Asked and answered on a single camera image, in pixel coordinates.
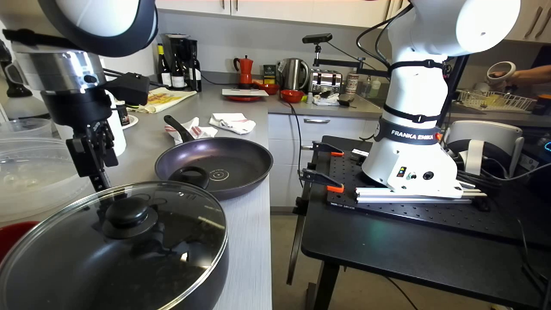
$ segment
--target kitchen cabinet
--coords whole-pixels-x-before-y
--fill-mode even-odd
[[[375,127],[376,120],[366,118],[270,113],[268,144],[273,155],[273,167],[270,172],[271,210],[290,210],[294,206],[295,196],[301,194],[297,170],[304,168],[311,160],[311,141],[321,141],[323,134],[351,139],[366,137],[375,132]]]
[[[551,41],[551,1],[549,0],[521,0],[519,13],[514,27],[506,39],[514,41]]]
[[[406,0],[156,0],[161,10],[223,13],[235,17],[316,22],[333,25],[373,25]]]

